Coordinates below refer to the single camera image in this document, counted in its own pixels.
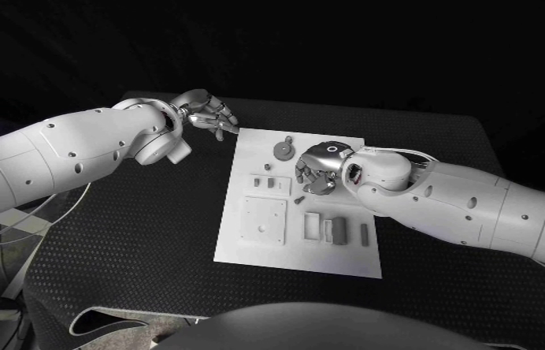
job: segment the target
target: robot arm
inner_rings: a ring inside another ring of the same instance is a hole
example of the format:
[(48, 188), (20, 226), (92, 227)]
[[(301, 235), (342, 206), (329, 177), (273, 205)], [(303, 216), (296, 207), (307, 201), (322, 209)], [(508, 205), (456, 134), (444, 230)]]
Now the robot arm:
[[(330, 144), (317, 147), (327, 149)], [(394, 218), (453, 244), (509, 251), (545, 262), (544, 192), (464, 166), (437, 161), (412, 164), (394, 151), (363, 147), (345, 158), (332, 152), (336, 170), (316, 162), (316, 150), (310, 153), (300, 162), (310, 161), (313, 170), (326, 172), (327, 183), (342, 182), (376, 216)], [(313, 181), (306, 191), (323, 195), (333, 189)]]
[(183, 125), (238, 133), (231, 110), (206, 90), (172, 103), (127, 99), (111, 109), (66, 114), (0, 137), (0, 212), (110, 175), (124, 158), (150, 165), (190, 153)]

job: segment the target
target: black background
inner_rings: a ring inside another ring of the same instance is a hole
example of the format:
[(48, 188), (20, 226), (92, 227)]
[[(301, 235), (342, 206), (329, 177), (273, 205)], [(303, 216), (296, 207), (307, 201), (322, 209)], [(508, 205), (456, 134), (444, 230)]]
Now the black background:
[(0, 0), (0, 6), (0, 118), (17, 125), (112, 106), (128, 90), (192, 88), (464, 114), (483, 123), (508, 177), (545, 189), (545, 0)]

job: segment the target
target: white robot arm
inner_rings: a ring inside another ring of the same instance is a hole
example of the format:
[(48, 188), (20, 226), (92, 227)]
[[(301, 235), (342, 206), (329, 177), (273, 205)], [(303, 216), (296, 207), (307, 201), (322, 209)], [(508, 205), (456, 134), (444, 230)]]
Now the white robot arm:
[(307, 150), (296, 174), (300, 183), (301, 175), (309, 176), (304, 191), (317, 195), (327, 195), (342, 181), (376, 216), (440, 240), (545, 262), (545, 193), (493, 174), (434, 158), (414, 164), (381, 148), (355, 152), (336, 142)]
[(238, 120), (203, 89), (170, 103), (127, 99), (112, 108), (66, 114), (0, 136), (0, 212), (110, 175), (124, 158), (150, 165), (190, 153), (183, 125), (238, 133)]

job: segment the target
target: gray rectangular part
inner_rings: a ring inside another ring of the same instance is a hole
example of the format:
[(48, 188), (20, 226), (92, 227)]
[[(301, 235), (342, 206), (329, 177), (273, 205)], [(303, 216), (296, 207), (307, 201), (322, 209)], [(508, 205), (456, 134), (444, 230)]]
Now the gray rectangular part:
[(360, 246), (369, 246), (369, 230), (366, 224), (360, 225)]
[(332, 220), (332, 235), (333, 235), (333, 245), (347, 244), (345, 218), (335, 218)]

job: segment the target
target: textured black mat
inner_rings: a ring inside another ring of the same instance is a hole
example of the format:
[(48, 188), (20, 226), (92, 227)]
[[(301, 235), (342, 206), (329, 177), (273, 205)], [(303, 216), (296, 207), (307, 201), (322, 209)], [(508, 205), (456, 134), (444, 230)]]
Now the textured black mat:
[[(369, 145), (411, 148), (502, 175), (470, 117), (225, 101), (242, 127), (362, 136)], [(187, 128), (185, 139), (193, 154), (179, 165), (125, 160), (49, 231), (25, 286), (43, 350), (141, 325), (97, 329), (101, 322), (79, 321), (82, 333), (97, 331), (72, 336), (68, 328), (91, 307), (212, 316), (281, 301), (375, 308), (479, 341), (545, 348), (545, 268), (518, 255), (443, 243), (388, 218), (376, 220), (382, 280), (212, 262), (236, 137), (218, 143)]]

